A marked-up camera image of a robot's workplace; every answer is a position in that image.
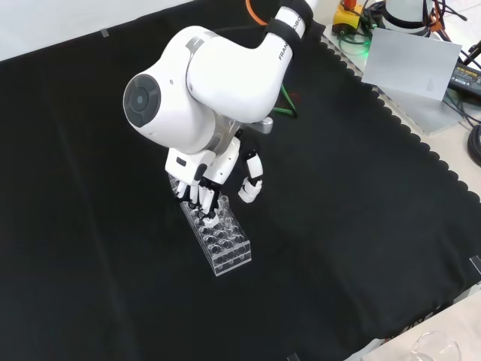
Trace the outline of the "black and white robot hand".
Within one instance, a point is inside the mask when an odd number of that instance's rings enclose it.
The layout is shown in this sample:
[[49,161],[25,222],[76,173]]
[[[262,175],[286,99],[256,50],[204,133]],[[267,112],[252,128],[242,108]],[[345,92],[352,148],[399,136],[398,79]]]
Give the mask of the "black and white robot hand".
[[[204,225],[214,227],[219,222],[219,194],[241,154],[241,141],[233,137],[226,150],[216,155],[211,150],[186,154],[171,148],[165,164],[166,172],[178,181],[176,197],[198,209]],[[247,176],[238,195],[243,202],[253,202],[263,184],[262,161],[255,150],[245,154]]]

